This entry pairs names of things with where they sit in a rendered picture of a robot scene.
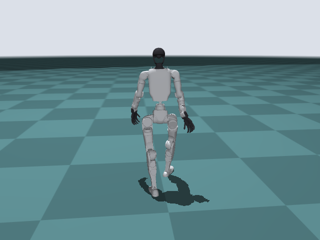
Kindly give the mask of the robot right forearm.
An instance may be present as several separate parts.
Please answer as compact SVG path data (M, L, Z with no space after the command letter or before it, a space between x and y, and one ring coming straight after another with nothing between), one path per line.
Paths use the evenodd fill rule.
M178 98L177 99L177 102L178 102L178 110L179 110L179 112L180 112L180 116L182 117L182 118L184 118L185 117L185 114L184 114L184 111L186 111L186 106L185 106L185 98L184 98L184 92L183 91L181 91L181 98ZM186 111L186 113L187 113L187 111Z

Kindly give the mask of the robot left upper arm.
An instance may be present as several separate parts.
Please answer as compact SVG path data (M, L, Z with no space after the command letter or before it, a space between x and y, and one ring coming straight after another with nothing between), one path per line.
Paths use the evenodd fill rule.
M148 72L149 71L142 71L139 75L136 98L142 98L144 96L143 89L146 83L145 80L148 78Z

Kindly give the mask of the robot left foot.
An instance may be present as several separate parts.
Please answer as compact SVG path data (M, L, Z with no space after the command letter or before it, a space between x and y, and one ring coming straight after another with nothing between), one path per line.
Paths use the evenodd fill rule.
M152 190L152 186L150 186L148 188L149 192L152 194L153 197L158 197L159 196L159 192L158 192L158 189L154 187L154 189Z

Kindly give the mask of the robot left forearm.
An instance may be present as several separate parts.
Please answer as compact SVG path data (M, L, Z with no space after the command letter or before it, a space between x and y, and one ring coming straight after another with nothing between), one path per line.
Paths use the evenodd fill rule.
M131 105L131 108L130 108L130 109L133 109L134 112L136 112L138 110L139 102L141 100L140 98L138 98L136 96L137 96L137 90L135 91L133 102L132 102L132 105Z

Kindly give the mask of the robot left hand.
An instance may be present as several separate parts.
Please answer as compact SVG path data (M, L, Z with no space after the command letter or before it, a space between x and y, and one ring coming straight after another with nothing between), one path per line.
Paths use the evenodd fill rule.
M138 124L138 122L140 122L137 118L137 116L140 118L140 116L137 114L137 111L134 112L134 109L131 108L131 122L135 125ZM137 122L138 121L138 122Z

